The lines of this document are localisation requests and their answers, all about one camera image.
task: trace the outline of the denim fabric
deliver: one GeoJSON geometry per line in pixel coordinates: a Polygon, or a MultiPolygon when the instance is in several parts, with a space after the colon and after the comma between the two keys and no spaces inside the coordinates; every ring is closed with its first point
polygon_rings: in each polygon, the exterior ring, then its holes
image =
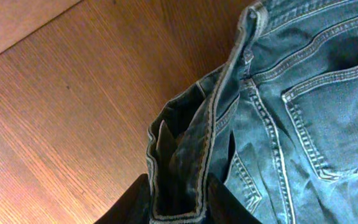
{"type": "Polygon", "coordinates": [[[237,27],[150,126],[151,222],[202,222],[212,173],[262,223],[358,223],[358,0],[255,2],[237,27]]]}

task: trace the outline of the denim garment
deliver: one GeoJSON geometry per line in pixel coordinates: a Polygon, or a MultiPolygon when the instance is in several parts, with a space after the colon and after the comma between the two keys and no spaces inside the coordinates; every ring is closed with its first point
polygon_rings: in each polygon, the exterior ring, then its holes
{"type": "Polygon", "coordinates": [[[202,222],[212,173],[262,223],[358,223],[358,0],[255,2],[238,29],[150,126],[151,222],[202,222]]]}

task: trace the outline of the wood plank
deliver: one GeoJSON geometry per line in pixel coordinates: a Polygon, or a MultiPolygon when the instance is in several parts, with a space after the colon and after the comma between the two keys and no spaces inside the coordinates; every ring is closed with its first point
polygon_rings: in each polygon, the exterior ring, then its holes
{"type": "Polygon", "coordinates": [[[247,1],[83,1],[0,55],[0,222],[89,223],[148,125],[224,63],[247,1]]]}
{"type": "Polygon", "coordinates": [[[0,53],[79,0],[0,0],[0,53]]]}

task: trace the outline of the wooden surface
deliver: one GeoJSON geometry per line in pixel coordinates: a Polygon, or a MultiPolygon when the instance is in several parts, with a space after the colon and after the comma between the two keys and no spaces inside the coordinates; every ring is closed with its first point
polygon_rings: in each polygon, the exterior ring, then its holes
{"type": "Polygon", "coordinates": [[[164,103],[224,63],[247,1],[82,1],[0,55],[0,222],[90,223],[147,172],[164,103]]]}
{"type": "Polygon", "coordinates": [[[0,53],[79,0],[0,0],[0,53]]]}

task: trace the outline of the denim pocket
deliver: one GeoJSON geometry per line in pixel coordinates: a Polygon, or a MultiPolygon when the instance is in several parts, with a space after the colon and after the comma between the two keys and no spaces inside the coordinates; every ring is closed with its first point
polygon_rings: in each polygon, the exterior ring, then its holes
{"type": "Polygon", "coordinates": [[[324,73],[282,95],[315,174],[358,174],[358,66],[324,73]]]}
{"type": "Polygon", "coordinates": [[[232,159],[224,185],[248,212],[254,213],[262,196],[236,151],[233,133],[230,135],[229,151],[232,151],[232,159]]]}

